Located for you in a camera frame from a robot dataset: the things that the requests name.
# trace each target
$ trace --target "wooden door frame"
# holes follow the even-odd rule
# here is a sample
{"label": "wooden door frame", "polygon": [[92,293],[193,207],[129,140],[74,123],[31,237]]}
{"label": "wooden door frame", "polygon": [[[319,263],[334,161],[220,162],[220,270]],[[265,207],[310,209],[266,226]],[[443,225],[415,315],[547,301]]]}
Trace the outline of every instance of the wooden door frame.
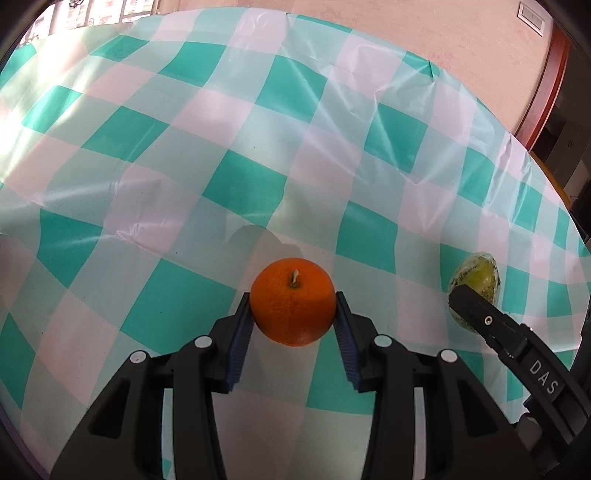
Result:
{"label": "wooden door frame", "polygon": [[569,59],[570,41],[564,35],[560,27],[554,23],[550,48],[544,65],[544,71],[540,78],[538,88],[531,99],[530,105],[521,121],[515,137],[530,151],[540,132],[550,116],[552,107],[560,91],[566,64]]}

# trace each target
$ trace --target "wrapped pear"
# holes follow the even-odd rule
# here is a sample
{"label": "wrapped pear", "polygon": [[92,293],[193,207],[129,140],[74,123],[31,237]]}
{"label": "wrapped pear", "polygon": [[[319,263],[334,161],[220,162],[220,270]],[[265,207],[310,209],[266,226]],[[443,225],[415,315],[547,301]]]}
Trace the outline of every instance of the wrapped pear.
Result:
{"label": "wrapped pear", "polygon": [[[465,259],[452,275],[447,287],[447,304],[449,305],[449,294],[458,285],[468,285],[486,301],[495,307],[499,299],[501,279],[496,267],[495,259],[491,254],[478,252]],[[466,330],[474,332],[460,316],[450,309],[454,320]]]}

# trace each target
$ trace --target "teal and white checkered cloth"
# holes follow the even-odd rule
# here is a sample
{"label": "teal and white checkered cloth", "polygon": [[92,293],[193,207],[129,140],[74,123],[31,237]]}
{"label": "teal and white checkered cloth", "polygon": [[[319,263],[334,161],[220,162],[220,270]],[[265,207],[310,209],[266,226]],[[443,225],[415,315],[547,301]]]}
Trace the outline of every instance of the teal and white checkered cloth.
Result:
{"label": "teal and white checkered cloth", "polygon": [[[245,8],[71,31],[12,55],[0,131],[0,401],[47,469],[132,351],[208,332],[282,257],[408,348],[456,349],[512,420],[527,392],[447,311],[468,255],[573,360],[591,257],[567,210],[474,95],[390,43]],[[215,397],[228,477],[358,479],[373,399],[332,330],[288,348],[255,329]]]}

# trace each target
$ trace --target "orange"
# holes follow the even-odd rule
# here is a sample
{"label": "orange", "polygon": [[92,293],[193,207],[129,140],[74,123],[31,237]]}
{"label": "orange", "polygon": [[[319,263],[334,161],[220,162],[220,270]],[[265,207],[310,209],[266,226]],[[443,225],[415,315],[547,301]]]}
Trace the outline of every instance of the orange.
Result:
{"label": "orange", "polygon": [[322,337],[336,311],[328,273],[303,258],[284,258],[265,268],[252,284],[255,322],[271,340],[303,346]]}

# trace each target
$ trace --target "window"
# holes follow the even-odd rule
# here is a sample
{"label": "window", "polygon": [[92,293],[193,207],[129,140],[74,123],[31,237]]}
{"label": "window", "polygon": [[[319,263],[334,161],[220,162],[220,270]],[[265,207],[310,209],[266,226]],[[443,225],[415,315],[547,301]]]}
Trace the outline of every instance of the window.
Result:
{"label": "window", "polygon": [[35,20],[21,40],[21,45],[46,38],[63,30],[131,22],[155,12],[157,0],[83,0],[70,8],[69,0],[60,0]]}

